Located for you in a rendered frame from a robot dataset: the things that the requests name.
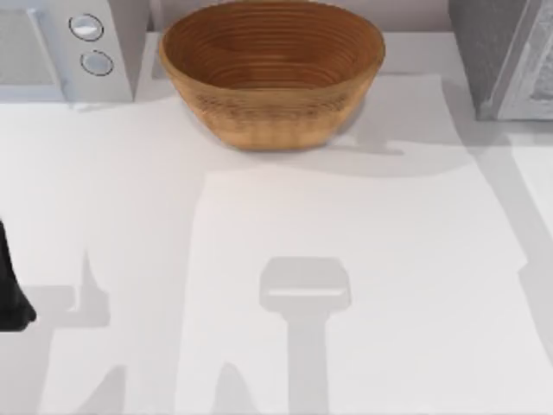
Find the brown woven basket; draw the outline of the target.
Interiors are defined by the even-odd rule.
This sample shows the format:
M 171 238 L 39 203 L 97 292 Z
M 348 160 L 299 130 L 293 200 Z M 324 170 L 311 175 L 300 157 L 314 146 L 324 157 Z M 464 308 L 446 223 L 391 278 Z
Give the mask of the brown woven basket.
M 325 144 L 385 60 L 372 22 L 311 0 L 232 0 L 169 26 L 159 57 L 193 115 L 242 150 Z

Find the plain microwave knob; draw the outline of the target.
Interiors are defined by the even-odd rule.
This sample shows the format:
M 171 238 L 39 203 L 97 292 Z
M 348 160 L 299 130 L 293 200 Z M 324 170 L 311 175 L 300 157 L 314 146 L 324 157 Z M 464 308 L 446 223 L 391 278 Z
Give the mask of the plain microwave knob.
M 112 58 L 99 50 L 83 53 L 80 58 L 81 67 L 89 74 L 97 77 L 109 75 L 114 68 Z

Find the microwave knob with white bar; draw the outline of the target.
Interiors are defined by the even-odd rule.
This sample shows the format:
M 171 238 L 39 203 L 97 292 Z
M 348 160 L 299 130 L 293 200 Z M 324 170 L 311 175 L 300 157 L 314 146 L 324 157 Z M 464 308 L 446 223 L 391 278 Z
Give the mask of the microwave knob with white bar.
M 68 20 L 68 27 L 71 33 L 84 42 L 95 42 L 99 40 L 105 28 L 103 23 L 94 15 L 81 14 L 72 16 Z

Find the pale microwave oven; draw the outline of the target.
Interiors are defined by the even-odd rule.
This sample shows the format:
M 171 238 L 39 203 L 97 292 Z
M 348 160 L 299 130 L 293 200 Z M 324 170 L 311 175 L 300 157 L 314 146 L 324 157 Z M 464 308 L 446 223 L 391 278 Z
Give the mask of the pale microwave oven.
M 81 14 L 103 23 L 99 40 L 71 33 L 69 18 Z M 149 0 L 0 0 L 0 103 L 133 101 L 149 19 Z M 112 58 L 109 75 L 81 67 L 92 50 Z

